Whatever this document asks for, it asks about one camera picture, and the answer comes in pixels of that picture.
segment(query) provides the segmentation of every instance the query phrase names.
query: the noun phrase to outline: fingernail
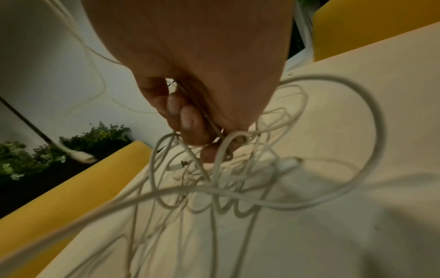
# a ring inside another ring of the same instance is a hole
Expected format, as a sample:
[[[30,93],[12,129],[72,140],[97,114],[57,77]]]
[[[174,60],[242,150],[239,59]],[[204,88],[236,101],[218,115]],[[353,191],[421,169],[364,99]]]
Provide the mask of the fingernail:
[[[168,105],[168,111],[169,111],[172,115],[174,115],[174,116],[178,116],[178,115],[180,114],[180,102],[179,102],[179,99],[178,99],[178,98],[176,98],[176,97],[173,96],[173,95],[170,95],[170,96],[168,97],[167,105]]]
[[[188,113],[186,110],[182,110],[182,113],[180,113],[180,121],[182,124],[182,128],[189,130],[193,126],[193,118],[191,117],[191,114]]]
[[[166,99],[167,97],[160,96],[153,100],[153,106],[159,113],[166,114]]]

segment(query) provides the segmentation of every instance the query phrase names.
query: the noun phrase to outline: finger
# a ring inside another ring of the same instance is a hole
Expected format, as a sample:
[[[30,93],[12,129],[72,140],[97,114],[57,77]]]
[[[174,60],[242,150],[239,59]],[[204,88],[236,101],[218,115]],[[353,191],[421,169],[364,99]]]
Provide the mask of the finger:
[[[234,152],[239,147],[244,145],[246,143],[246,138],[239,136],[236,137],[230,144],[229,144],[229,151]],[[200,160],[202,163],[214,163],[215,156],[217,155],[217,152],[220,148],[221,140],[214,142],[212,144],[209,144],[205,146],[202,151],[200,152]],[[223,160],[225,160],[228,157],[228,152],[226,152],[223,155]]]
[[[217,137],[200,110],[193,105],[187,105],[181,109],[180,120],[180,134],[188,145],[203,146]]]
[[[161,114],[166,114],[166,98],[169,95],[166,80],[161,77],[146,77],[133,74],[137,86],[151,106]]]
[[[188,96],[179,87],[169,95],[166,103],[166,120],[168,125],[175,131],[180,131],[181,120],[180,111],[183,107],[190,104]]]

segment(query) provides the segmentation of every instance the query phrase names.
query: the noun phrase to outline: yellow cushion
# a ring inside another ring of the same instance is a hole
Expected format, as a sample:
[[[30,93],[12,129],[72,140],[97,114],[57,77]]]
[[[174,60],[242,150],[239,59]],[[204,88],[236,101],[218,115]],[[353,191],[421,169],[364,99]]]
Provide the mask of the yellow cushion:
[[[0,219],[0,257],[114,198],[147,165],[150,154],[148,146],[133,142]],[[9,277],[36,277],[74,237],[53,245]]]
[[[313,16],[314,59],[439,21],[440,0],[330,0]]]

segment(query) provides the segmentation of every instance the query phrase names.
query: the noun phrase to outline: wall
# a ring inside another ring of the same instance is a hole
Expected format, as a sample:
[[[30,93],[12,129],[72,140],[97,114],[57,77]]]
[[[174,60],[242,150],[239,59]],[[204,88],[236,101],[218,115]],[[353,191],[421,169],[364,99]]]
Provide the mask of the wall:
[[[111,57],[96,37],[80,0],[64,1],[78,21],[87,43]],[[49,137],[74,136],[97,125],[124,124],[135,139],[153,146],[170,129],[139,92],[129,70],[100,57],[94,60],[106,83],[107,94],[135,113],[101,96],[101,85],[87,67],[80,43],[43,1],[0,2],[0,95]],[[30,148],[43,143],[29,128],[0,106],[0,142],[20,140]]]

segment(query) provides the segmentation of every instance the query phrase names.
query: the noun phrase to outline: table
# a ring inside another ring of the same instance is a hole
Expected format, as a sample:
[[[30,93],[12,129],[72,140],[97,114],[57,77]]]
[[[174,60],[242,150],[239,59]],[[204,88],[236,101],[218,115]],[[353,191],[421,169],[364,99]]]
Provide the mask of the table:
[[[369,89],[385,113],[384,159],[366,184],[336,201],[296,212],[263,209],[242,264],[237,259],[249,219],[218,217],[217,277],[440,276],[439,49],[437,23],[286,73],[345,76]],[[277,152],[361,167],[374,139],[365,105],[335,84],[303,86],[308,106]],[[147,215],[151,203],[139,210]],[[94,247],[125,231],[131,213],[127,209],[85,228],[39,278],[65,276]],[[167,227],[139,277],[209,277],[210,243],[209,213],[184,214]],[[113,252],[84,273],[121,277],[125,244],[117,240]]]

